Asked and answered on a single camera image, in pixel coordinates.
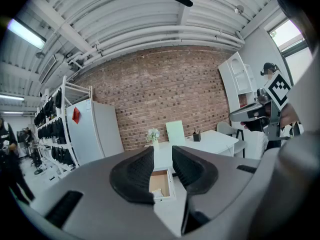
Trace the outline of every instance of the chair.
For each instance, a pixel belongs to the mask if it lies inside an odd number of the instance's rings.
[[[247,146],[247,143],[245,142],[243,130],[232,128],[227,122],[218,122],[218,124],[216,126],[216,131],[218,133],[229,135],[231,137],[233,134],[236,134],[236,136],[235,136],[236,138],[238,138],[239,133],[241,133],[242,140],[239,139],[239,141],[236,144],[234,144],[234,153],[236,154],[242,150],[243,151],[243,158],[246,157],[245,147]]]

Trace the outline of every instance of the vase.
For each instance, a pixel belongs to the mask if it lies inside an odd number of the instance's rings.
[[[152,145],[153,145],[153,149],[154,150],[158,151],[160,149],[159,148],[159,142],[158,142],[157,139],[152,141]]]

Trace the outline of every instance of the shelving rack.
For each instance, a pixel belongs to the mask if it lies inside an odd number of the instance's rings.
[[[67,164],[64,163],[60,163],[56,160],[54,160],[51,157],[51,149],[52,147],[55,148],[63,148],[63,149],[68,149],[72,158],[72,161],[75,164],[75,167],[78,168],[79,164],[76,158],[76,155],[74,153],[73,150],[73,146],[72,143],[69,139],[69,131],[68,131],[68,125],[67,125],[67,118],[66,118],[66,109],[69,106],[72,106],[78,102],[81,102],[85,99],[92,99],[92,86],[90,86],[89,88],[85,88],[73,83],[69,83],[67,82],[67,76],[63,77],[63,81],[62,81],[62,85],[60,85],[51,96],[47,96],[45,99],[45,102],[43,104],[43,106],[40,108],[37,108],[37,113],[35,114],[37,116],[37,114],[40,112],[40,110],[47,104],[47,102],[49,101],[49,99],[52,97],[54,98],[59,89],[61,88],[61,113],[60,115],[57,115],[55,118],[49,120],[47,117],[45,118],[46,122],[45,124],[39,126],[36,129],[36,136],[38,136],[38,130],[40,130],[41,128],[55,122],[56,120],[58,120],[59,118],[62,119],[62,124],[63,124],[63,131],[64,131],[64,136],[65,136],[65,141],[66,144],[58,144],[56,142],[53,142],[52,138],[49,139],[39,139],[39,145],[40,145],[40,149],[47,150],[48,153],[46,153],[44,156],[47,160],[51,161],[53,164],[57,165],[57,167],[59,168],[61,175],[59,176],[60,178],[63,178],[66,174],[68,174],[69,172],[71,172],[71,170],[73,169],[71,166],[68,166]]]

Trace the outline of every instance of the brick wall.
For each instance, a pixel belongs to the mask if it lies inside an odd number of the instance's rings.
[[[75,79],[93,100],[115,106],[125,150],[146,144],[148,129],[167,141],[166,122],[182,120],[184,135],[229,122],[218,66],[233,52],[205,46],[142,50],[105,62]]]

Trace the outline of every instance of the pen holder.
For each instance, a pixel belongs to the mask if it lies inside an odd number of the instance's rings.
[[[199,133],[194,132],[192,135],[193,135],[193,141],[194,142],[201,141],[201,132],[200,131],[199,131]]]

